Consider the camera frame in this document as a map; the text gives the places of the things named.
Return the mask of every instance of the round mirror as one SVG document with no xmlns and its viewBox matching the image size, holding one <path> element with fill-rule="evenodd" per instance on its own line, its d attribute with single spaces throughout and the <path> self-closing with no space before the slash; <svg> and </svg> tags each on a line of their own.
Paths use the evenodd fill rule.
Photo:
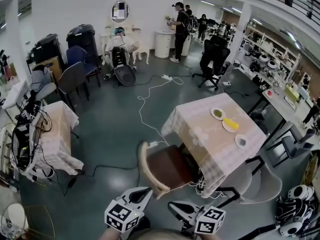
<svg viewBox="0 0 320 240">
<path fill-rule="evenodd" d="M 115 2 L 112 7 L 111 17 L 117 23 L 124 22 L 129 15 L 129 7 L 123 0 Z"/>
</svg>

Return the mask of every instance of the white column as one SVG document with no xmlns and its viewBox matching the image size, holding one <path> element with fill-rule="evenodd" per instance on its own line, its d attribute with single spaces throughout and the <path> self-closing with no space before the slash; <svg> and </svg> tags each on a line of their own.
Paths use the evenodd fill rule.
<svg viewBox="0 0 320 240">
<path fill-rule="evenodd" d="M 244 39 L 244 31 L 246 30 L 247 24 L 251 18 L 251 5 L 247 2 L 243 4 L 242 13 L 239 19 L 239 23 L 236 26 L 237 31 L 233 37 L 233 41 L 230 47 L 230 54 L 228 58 L 226 59 L 228 62 L 233 64 L 235 62 L 235 59 L 238 56 L 239 48 L 241 46 L 242 40 Z"/>
<path fill-rule="evenodd" d="M 21 41 L 19 20 L 18 20 L 18 0 L 10 0 L 5 9 L 6 37 L 8 40 L 8 52 L 14 64 L 15 71 L 20 81 L 26 80 L 31 84 L 31 74 L 26 62 L 26 55 Z"/>
</svg>

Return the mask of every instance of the power outlet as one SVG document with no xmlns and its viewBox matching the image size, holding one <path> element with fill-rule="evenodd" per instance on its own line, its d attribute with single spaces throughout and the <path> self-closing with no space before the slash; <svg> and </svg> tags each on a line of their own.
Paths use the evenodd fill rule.
<svg viewBox="0 0 320 240">
<path fill-rule="evenodd" d="M 166 79 L 166 80 L 169 80 L 169 81 L 172 80 L 172 77 L 170 77 L 170 76 L 168 76 L 168 75 L 166 75 L 166 74 L 163 74 L 161 77 L 164 78 L 164 79 Z"/>
</svg>

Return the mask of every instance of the tablecloth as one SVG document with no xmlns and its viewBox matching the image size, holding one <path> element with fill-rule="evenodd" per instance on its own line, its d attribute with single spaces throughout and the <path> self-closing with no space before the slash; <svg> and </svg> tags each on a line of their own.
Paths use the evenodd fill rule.
<svg viewBox="0 0 320 240">
<path fill-rule="evenodd" d="M 36 152 L 34 167 L 45 170 L 52 166 L 55 170 L 64 170 L 69 175 L 76 175 L 76 169 L 81 170 L 84 166 L 84 163 L 72 157 L 71 153 L 71 130 L 79 124 L 78 116 L 63 101 L 46 105 L 43 111 L 50 116 L 52 129 L 40 135 L 39 144 L 43 154 Z"/>
<path fill-rule="evenodd" d="M 236 133 L 226 131 L 222 121 L 211 115 L 220 108 L 226 117 L 239 124 Z M 208 198 L 248 158 L 254 157 L 266 140 L 266 135 L 226 93 L 178 105 L 161 129 L 166 136 L 178 134 L 199 165 L 204 179 L 203 198 Z M 236 145 L 235 137 L 247 137 L 247 150 Z"/>
</svg>

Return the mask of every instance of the ceiling light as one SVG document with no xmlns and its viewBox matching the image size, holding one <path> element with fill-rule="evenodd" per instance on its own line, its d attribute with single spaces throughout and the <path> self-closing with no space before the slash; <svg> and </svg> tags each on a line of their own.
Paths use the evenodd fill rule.
<svg viewBox="0 0 320 240">
<path fill-rule="evenodd" d="M 224 9 L 224 10 L 230 12 L 230 13 L 234 13 L 232 10 L 229 10 L 229 9 L 227 9 L 227 8 L 222 7 L 222 9 Z"/>
<path fill-rule="evenodd" d="M 291 34 L 290 32 L 288 32 L 288 35 L 289 37 L 291 37 L 291 39 L 294 41 L 294 42 L 297 42 L 297 40 L 295 39 L 295 36 L 293 34 Z"/>
<path fill-rule="evenodd" d="M 237 8 L 232 7 L 232 10 L 234 10 L 234 11 L 236 11 L 236 12 L 238 12 L 238 13 L 242 14 L 242 11 L 238 10 Z"/>
<path fill-rule="evenodd" d="M 215 6 L 213 3 L 210 3 L 210 2 L 207 2 L 207 1 L 204 1 L 204 0 L 200 0 L 200 2 L 206 3 L 206 4 L 211 5 L 211 6 Z"/>
<path fill-rule="evenodd" d="M 253 20 L 254 20 L 256 23 L 262 25 L 262 23 L 261 23 L 259 20 L 255 19 L 255 18 L 253 18 Z"/>
</svg>

